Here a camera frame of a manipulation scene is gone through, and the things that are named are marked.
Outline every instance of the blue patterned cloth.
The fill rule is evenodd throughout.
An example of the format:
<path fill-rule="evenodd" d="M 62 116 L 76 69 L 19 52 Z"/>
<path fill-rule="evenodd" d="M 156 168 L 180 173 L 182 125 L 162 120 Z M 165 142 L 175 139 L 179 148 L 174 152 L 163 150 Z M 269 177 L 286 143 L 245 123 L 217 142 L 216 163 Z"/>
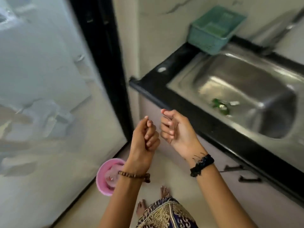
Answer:
<path fill-rule="evenodd" d="M 136 228 L 197 228 L 197 225 L 189 212 L 170 196 L 151 204 Z"/>

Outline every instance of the refrigerator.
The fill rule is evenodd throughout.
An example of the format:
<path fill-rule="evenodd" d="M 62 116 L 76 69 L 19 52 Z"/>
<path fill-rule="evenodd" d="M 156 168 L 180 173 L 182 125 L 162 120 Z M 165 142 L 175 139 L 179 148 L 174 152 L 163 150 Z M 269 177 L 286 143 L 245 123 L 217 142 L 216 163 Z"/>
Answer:
<path fill-rule="evenodd" d="M 131 140 L 111 0 L 0 0 L 0 227 L 49 227 Z"/>

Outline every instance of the teal plastic basket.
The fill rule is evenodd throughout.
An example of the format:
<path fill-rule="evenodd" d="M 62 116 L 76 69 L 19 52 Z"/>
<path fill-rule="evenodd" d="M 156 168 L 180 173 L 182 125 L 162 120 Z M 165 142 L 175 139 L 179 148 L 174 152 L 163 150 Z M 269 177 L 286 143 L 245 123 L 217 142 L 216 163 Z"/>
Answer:
<path fill-rule="evenodd" d="M 246 18 L 217 5 L 191 24 L 188 42 L 215 55 L 229 42 Z"/>

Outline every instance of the drawer handle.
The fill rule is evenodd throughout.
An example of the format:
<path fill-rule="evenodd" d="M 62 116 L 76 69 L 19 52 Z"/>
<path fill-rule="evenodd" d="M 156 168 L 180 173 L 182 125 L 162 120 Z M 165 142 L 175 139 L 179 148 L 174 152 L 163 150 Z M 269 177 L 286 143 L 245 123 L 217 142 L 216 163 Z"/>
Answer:
<path fill-rule="evenodd" d="M 231 171 L 240 171 L 240 170 L 245 170 L 244 167 L 242 165 L 239 165 L 239 166 L 228 166 L 226 165 L 224 170 L 223 171 L 220 171 L 220 173 L 223 173 L 223 172 L 231 172 Z"/>
<path fill-rule="evenodd" d="M 241 182 L 241 183 L 261 183 L 262 179 L 260 179 L 259 177 L 253 178 L 253 179 L 248 179 L 248 178 L 244 178 L 243 176 L 240 176 L 239 182 Z"/>

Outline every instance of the black countertop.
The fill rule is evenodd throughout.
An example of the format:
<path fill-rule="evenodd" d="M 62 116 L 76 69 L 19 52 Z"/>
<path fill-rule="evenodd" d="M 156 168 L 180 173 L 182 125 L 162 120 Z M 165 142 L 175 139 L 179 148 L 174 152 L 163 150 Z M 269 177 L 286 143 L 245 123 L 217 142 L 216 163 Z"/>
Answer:
<path fill-rule="evenodd" d="M 237 37 L 232 42 L 256 53 L 260 51 L 258 46 Z M 141 80 L 132 77 L 129 85 L 160 108 L 179 111 L 198 135 L 304 207 L 303 172 L 166 87 L 199 52 L 185 43 Z M 287 68 L 304 70 L 303 65 L 275 53 L 268 58 Z M 160 67 L 166 70 L 157 72 Z"/>

